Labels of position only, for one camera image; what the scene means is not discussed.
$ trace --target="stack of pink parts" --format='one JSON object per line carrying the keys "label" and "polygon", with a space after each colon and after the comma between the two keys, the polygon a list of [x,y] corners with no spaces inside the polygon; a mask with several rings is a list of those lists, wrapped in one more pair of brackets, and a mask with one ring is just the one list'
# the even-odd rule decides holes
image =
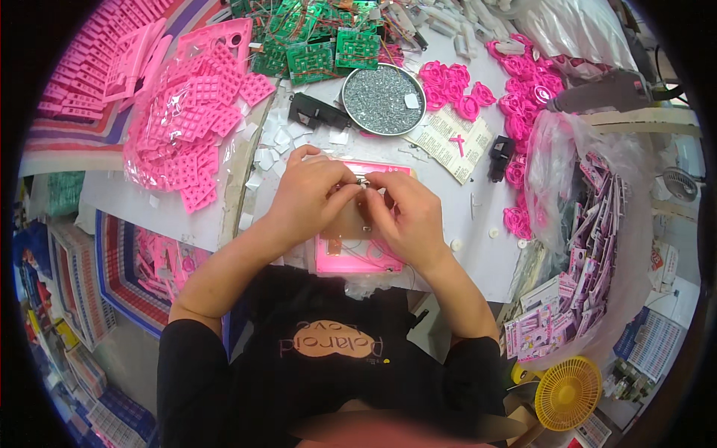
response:
{"label": "stack of pink parts", "polygon": [[194,270],[211,255],[204,249],[137,227],[137,283],[171,302]]}
{"label": "stack of pink parts", "polygon": [[426,109],[440,110],[448,103],[453,105],[461,118],[475,121],[480,108],[495,103],[495,97],[486,86],[476,82],[470,94],[464,95],[470,84],[470,74],[464,65],[447,67],[438,61],[427,62],[418,75],[423,80],[426,94]]}
{"label": "stack of pink parts", "polygon": [[105,103],[134,95],[150,59],[161,60],[166,19],[174,0],[105,0],[70,42],[37,106],[44,117],[94,121]]}
{"label": "stack of pink parts", "polygon": [[505,169],[505,179],[520,193],[516,206],[503,210],[503,223],[518,238],[530,239],[532,232],[523,192],[528,138],[540,111],[564,88],[560,77],[551,72],[552,61],[533,57],[533,42],[522,34],[511,34],[511,37],[526,46],[524,54],[502,54],[495,49],[497,41],[485,46],[511,76],[505,83],[508,94],[498,100],[498,107],[505,115],[505,133],[516,141],[513,160]]}
{"label": "stack of pink parts", "polygon": [[246,73],[241,48],[228,47],[217,39],[224,34],[207,34],[216,28],[240,29],[239,40],[250,41],[251,20],[230,22],[197,30],[187,36],[198,54],[185,54],[180,39],[178,59],[173,59],[151,86],[139,97],[137,116],[124,145],[128,178],[147,189],[179,190],[187,213],[202,209],[217,199],[219,149],[223,137],[243,119],[234,104],[240,96],[249,108],[276,90],[264,75]]}

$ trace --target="person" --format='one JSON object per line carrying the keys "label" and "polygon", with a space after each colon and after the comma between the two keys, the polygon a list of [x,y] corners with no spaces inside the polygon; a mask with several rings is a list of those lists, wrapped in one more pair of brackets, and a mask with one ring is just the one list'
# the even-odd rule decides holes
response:
{"label": "person", "polygon": [[[498,329],[444,242],[440,200],[405,173],[366,180],[364,190],[340,161],[297,148],[266,215],[189,278],[160,340],[162,447],[303,447],[292,422],[347,408],[505,416]],[[435,293],[452,333],[443,365],[407,340],[415,317],[405,294],[353,300],[340,279],[268,266],[362,191],[381,237]],[[254,333],[229,364],[221,319],[237,300],[247,301]]]}

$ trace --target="hand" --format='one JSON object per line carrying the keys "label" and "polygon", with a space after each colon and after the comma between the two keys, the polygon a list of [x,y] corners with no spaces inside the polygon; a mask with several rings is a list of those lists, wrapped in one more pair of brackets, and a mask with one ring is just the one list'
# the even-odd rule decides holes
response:
{"label": "hand", "polygon": [[316,156],[311,145],[296,148],[262,226],[276,235],[285,250],[321,232],[339,211],[361,191],[356,176],[340,161]]}
{"label": "hand", "polygon": [[[446,256],[452,257],[450,248],[443,241],[438,196],[400,171],[368,173],[366,180],[371,183],[366,189],[369,212],[396,255],[421,274]],[[383,197],[377,191],[381,188],[386,189]]]}

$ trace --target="right hand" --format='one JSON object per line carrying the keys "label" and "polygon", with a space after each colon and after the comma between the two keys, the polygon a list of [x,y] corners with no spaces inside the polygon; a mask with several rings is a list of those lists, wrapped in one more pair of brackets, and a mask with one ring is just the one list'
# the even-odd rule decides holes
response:
{"label": "right hand", "polygon": [[[366,180],[371,183],[366,189],[369,212],[381,236],[396,255],[419,273],[446,257],[452,257],[443,240],[441,200],[438,196],[400,171],[368,173]],[[384,196],[377,191],[381,188],[386,189]]]}

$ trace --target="left hand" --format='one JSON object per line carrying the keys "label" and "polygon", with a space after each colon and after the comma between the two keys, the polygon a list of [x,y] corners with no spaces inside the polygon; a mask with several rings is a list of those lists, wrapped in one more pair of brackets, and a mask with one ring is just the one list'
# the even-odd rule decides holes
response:
{"label": "left hand", "polygon": [[319,153],[311,145],[300,146],[291,153],[272,206],[261,219],[262,226],[277,236],[285,250],[321,232],[362,190],[356,176],[342,162],[326,156],[303,160]]}

